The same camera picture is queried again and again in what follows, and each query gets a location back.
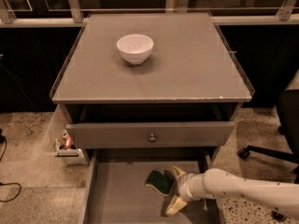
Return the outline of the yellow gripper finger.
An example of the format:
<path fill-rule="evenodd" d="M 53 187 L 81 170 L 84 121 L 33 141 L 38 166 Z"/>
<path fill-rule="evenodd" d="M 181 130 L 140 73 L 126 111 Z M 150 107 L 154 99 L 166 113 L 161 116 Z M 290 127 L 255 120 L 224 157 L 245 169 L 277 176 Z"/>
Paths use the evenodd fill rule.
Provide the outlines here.
<path fill-rule="evenodd" d="M 179 181 L 183 176 L 185 176 L 187 174 L 185 171 L 183 171 L 176 165 L 172 166 L 172 170 L 173 170 L 174 177 L 177 181 Z"/>
<path fill-rule="evenodd" d="M 186 205 L 188 204 L 187 201 L 185 201 L 183 198 L 180 196 L 174 196 L 166 208 L 165 214 L 167 216 L 173 216 L 175 215 L 178 211 L 183 209 Z"/>

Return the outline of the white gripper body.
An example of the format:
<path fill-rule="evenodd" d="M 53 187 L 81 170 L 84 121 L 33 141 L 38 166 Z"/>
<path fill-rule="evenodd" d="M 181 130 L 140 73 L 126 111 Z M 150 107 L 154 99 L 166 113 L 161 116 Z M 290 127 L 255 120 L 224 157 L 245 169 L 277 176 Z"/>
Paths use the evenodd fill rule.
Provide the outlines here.
<path fill-rule="evenodd" d="M 204 198 L 206 192 L 203 186 L 203 176 L 191 173 L 182 175 L 178 179 L 178 194 L 187 202 Z"/>

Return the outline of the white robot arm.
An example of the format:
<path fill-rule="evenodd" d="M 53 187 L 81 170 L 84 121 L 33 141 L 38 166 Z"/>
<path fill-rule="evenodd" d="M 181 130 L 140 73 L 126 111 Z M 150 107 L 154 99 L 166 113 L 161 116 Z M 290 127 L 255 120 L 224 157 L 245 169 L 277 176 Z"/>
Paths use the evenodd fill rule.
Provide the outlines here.
<path fill-rule="evenodd" d="M 187 173 L 177 166 L 172 169 L 178 194 L 165 211 L 168 216 L 193 201 L 240 197 L 287 217 L 299 218 L 298 184 L 246 179 L 218 168 L 208 169 L 202 174 Z"/>

